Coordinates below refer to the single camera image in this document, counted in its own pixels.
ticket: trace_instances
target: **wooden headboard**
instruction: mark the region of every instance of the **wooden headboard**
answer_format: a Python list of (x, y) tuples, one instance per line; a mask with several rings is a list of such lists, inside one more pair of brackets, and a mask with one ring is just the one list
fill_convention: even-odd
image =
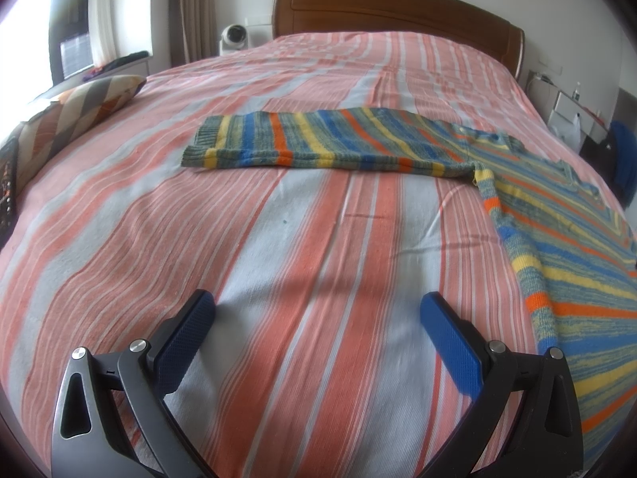
[(518, 78), (524, 32), (460, 0), (275, 0), (274, 36), (404, 30), (446, 37), (497, 59)]

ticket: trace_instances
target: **cushion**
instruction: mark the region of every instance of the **cushion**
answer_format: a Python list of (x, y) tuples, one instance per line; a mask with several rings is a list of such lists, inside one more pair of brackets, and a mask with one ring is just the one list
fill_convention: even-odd
[(12, 132), (19, 144), (16, 193), (65, 146), (131, 100), (145, 82), (144, 77), (129, 75), (86, 82), (54, 97), (44, 111), (21, 122)]
[(9, 140), (0, 148), (0, 249), (14, 231), (15, 175), (18, 160), (18, 139)]

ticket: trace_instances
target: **bottle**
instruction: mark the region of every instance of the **bottle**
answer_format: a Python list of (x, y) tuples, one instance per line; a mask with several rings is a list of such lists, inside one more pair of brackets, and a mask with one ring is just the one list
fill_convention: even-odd
[(582, 87), (582, 85), (580, 83), (577, 83), (577, 85), (575, 86), (575, 90), (573, 91), (573, 100), (576, 102), (580, 101), (580, 88)]

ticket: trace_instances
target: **white camera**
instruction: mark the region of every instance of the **white camera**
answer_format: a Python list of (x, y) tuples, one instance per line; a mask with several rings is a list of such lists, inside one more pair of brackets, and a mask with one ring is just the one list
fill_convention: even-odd
[(247, 40), (248, 31), (243, 25), (235, 24), (225, 27), (221, 33), (221, 41), (219, 41), (219, 55), (244, 49)]

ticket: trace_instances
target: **pink striped bedspread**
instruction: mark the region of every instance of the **pink striped bedspread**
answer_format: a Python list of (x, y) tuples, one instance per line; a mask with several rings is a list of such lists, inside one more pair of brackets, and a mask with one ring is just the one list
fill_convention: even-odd
[[(569, 162), (620, 210), (509, 72), (451, 41), (295, 35), (151, 77), (29, 184), (0, 253), (0, 380), (45, 462), (71, 351), (123, 349), (196, 288), (215, 295), (217, 319), (166, 401), (222, 478), (416, 474), (469, 406), (419, 324), (428, 291), (486, 339), (535, 352), (515, 274), (472, 185), (180, 167), (209, 115), (356, 106), (504, 130)], [(495, 458), (517, 400), (481, 464)]]

